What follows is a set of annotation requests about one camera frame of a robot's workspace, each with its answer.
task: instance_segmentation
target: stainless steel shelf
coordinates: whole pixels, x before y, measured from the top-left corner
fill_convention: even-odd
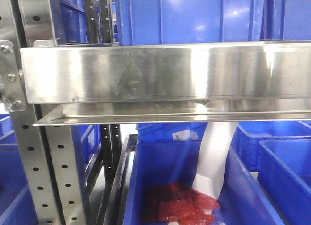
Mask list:
[[[311,119],[311,42],[21,50],[37,126]]]

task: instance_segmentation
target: blue plastic bin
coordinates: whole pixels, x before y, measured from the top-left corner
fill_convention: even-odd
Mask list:
[[[262,141],[258,181],[293,225],[311,221],[311,140]]]
[[[67,43],[87,43],[84,0],[60,0]]]
[[[2,137],[0,137],[0,144],[15,144],[17,145],[17,139],[14,130],[9,131]]]
[[[240,122],[231,143],[247,169],[257,172],[261,167],[260,141],[311,138],[311,127],[301,121]]]
[[[311,128],[311,120],[302,121],[304,124],[308,125]]]
[[[0,114],[0,137],[13,130],[9,114]]]
[[[142,224],[140,221],[142,197],[148,186],[169,184],[175,180],[192,185],[199,148],[199,142],[137,145],[124,225]],[[217,216],[214,225],[284,224],[233,149],[229,151],[224,185],[218,202],[221,209],[213,212]],[[167,223],[152,223],[152,225],[165,224]]]
[[[0,145],[0,224],[38,224],[17,145]]]
[[[98,125],[80,125],[81,144],[84,163],[88,164],[100,144]]]
[[[260,40],[264,0],[116,0],[121,45]]]
[[[138,142],[167,142],[184,140],[202,140],[206,122],[194,123],[143,123],[137,124]]]
[[[264,39],[311,39],[311,0],[265,0]]]

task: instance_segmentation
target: red bubble wrap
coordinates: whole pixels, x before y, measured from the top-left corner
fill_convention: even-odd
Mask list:
[[[187,200],[160,202],[159,221],[161,222],[174,222],[194,214],[193,204],[190,204]]]
[[[197,190],[192,189],[192,198],[194,201],[194,207],[197,209],[220,209],[220,205],[217,200],[207,196],[203,193],[200,193]]]
[[[197,213],[194,216],[178,221],[179,225],[211,225],[216,220],[213,214]]]

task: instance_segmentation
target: white paper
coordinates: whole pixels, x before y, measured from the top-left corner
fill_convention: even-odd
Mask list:
[[[191,131],[189,129],[185,129],[176,133],[172,133],[172,137],[174,141],[187,141],[191,137]]]
[[[193,188],[218,199],[223,187],[225,164],[237,122],[210,122],[204,132]]]

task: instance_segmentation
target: bolt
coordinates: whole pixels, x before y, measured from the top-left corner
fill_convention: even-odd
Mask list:
[[[9,53],[9,46],[1,45],[1,52],[5,53],[5,54]]]
[[[21,101],[20,101],[20,100],[15,100],[14,103],[13,103],[13,105],[14,105],[15,107],[20,107]]]
[[[9,80],[10,82],[14,82],[15,79],[16,79],[15,74],[10,73],[10,74],[8,75],[8,80]]]

